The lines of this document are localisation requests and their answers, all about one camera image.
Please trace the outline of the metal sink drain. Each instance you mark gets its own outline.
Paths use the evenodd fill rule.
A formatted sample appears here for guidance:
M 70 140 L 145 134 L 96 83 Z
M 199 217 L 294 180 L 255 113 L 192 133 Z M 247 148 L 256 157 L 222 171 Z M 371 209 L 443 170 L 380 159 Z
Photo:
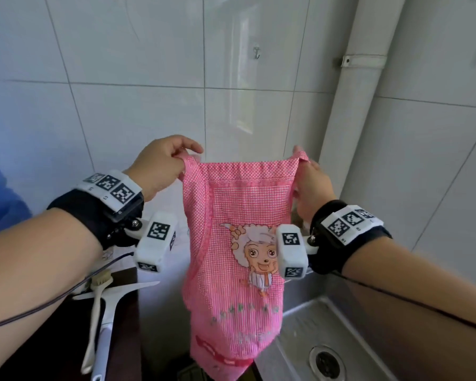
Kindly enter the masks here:
M 347 381 L 342 358 L 329 346 L 314 346 L 309 352 L 309 366 L 317 381 Z

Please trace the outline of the white window squeegee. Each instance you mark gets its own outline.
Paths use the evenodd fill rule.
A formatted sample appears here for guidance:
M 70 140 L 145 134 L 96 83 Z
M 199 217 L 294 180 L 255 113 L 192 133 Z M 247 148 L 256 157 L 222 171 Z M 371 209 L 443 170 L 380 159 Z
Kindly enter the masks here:
M 91 381 L 106 381 L 115 312 L 120 300 L 128 293 L 142 288 L 153 287 L 159 283 L 160 282 L 132 283 L 106 288 L 102 292 L 100 318 L 97 323 L 97 335 L 95 339 L 95 361 L 93 369 L 89 373 L 91 374 Z M 85 293 L 76 295 L 72 299 L 74 301 L 94 299 L 94 296 L 93 293 Z

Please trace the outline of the white long-handled brush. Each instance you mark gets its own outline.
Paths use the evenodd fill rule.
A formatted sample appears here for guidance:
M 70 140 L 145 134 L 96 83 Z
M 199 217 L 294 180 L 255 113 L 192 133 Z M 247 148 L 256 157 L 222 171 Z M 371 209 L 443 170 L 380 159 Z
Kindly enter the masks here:
M 102 292 L 113 282 L 110 269 L 105 269 L 91 279 L 90 290 L 93 293 L 94 301 L 90 317 L 89 340 L 81 366 L 81 374 L 89 374 L 95 361 L 95 339 L 97 335 L 97 323 L 100 318 Z

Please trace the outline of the white pipe clamp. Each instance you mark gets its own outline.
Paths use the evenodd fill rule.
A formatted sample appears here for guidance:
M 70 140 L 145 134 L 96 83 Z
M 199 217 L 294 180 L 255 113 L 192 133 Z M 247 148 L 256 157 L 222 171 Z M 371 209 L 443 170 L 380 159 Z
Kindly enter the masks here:
M 335 68 L 353 68 L 353 69 L 384 69 L 387 62 L 387 56 L 381 55 L 344 55 L 334 58 L 332 65 Z

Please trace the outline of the person's left forearm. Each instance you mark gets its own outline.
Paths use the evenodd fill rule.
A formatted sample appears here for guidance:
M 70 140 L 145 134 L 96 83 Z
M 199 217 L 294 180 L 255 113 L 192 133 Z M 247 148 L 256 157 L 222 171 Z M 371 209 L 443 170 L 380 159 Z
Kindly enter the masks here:
M 0 323 L 47 304 L 89 273 L 101 243 L 74 216 L 50 209 L 0 232 Z

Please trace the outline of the pink checked cartoon vest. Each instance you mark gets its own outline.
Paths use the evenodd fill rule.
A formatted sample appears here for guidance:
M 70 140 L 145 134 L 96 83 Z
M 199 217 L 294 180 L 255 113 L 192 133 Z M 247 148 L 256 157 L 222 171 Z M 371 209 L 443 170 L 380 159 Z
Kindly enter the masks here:
M 276 228 L 291 222 L 298 158 L 182 159 L 190 234 L 182 292 L 190 312 L 190 355 L 213 381 L 237 381 L 281 330 L 284 279 Z

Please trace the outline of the stainless steel sink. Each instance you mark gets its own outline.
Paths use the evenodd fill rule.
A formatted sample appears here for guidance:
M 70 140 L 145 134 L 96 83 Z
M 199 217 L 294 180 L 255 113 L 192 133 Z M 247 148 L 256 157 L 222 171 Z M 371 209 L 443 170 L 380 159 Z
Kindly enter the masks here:
M 255 366 L 262 381 L 317 381 L 309 366 L 314 346 L 329 346 L 342 358 L 347 381 L 398 381 L 327 297 L 303 303 L 283 316 L 275 340 Z

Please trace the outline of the white drain pipe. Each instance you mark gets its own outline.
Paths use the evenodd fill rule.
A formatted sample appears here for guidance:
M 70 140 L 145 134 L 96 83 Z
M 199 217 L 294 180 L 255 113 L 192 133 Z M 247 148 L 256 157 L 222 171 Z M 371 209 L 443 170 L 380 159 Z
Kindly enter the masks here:
M 406 0 L 358 0 L 344 55 L 387 56 Z M 341 68 L 319 165 L 342 193 L 382 70 Z

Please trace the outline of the person's left hand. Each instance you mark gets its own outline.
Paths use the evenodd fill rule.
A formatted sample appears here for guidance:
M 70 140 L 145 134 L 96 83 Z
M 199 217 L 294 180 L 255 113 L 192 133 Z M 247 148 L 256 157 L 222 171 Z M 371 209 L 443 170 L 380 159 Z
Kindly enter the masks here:
M 170 154 L 170 137 L 184 137 L 175 134 L 153 140 L 140 152 L 132 165 L 123 171 L 138 184 L 144 201 L 151 201 L 156 194 L 172 185 L 184 172 L 182 154 Z

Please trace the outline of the white left marker wristband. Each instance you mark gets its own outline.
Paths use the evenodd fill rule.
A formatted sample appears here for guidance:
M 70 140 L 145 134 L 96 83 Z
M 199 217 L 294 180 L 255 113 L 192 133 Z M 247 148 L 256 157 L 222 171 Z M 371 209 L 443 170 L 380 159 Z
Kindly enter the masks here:
M 141 193 L 140 186 L 118 170 L 94 173 L 80 181 L 75 189 L 99 199 L 113 212 L 122 210 Z

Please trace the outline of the person's right hand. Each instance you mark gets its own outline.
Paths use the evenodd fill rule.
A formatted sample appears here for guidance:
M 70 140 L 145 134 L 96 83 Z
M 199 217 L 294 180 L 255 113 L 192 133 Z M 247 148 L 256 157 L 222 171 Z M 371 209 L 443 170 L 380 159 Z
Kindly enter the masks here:
M 323 205 L 337 199 L 329 176 L 311 159 L 298 163 L 293 188 L 296 211 L 307 224 Z

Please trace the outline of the person's right forearm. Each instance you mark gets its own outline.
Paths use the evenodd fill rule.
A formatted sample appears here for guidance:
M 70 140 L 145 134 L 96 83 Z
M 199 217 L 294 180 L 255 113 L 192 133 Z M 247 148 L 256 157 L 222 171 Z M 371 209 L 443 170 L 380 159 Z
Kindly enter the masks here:
M 476 323 L 476 286 L 381 237 L 360 247 L 343 275 Z M 357 300 L 433 381 L 476 381 L 476 329 L 388 294 L 351 283 Z

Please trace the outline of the white right marker wristband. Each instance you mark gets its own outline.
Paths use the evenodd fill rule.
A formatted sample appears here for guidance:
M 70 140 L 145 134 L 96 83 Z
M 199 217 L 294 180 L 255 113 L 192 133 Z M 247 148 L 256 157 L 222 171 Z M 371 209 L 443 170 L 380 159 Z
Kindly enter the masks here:
M 384 223 L 358 205 L 347 205 L 331 213 L 321 225 L 330 235 L 336 237 L 339 243 L 347 246 L 358 236 L 377 226 L 383 226 Z

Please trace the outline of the white marker wristband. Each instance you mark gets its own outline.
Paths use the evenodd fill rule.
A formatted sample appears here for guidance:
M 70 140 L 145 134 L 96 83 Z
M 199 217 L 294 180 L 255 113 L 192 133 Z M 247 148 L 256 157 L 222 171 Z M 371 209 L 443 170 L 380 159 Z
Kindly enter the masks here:
M 383 226 L 384 223 L 358 205 L 347 205 L 331 213 L 321 225 L 330 235 L 336 237 L 339 243 L 347 246 L 358 236 L 377 226 Z
M 75 189 L 99 199 L 113 212 L 122 210 L 141 193 L 140 186 L 118 170 L 94 173 L 80 181 Z

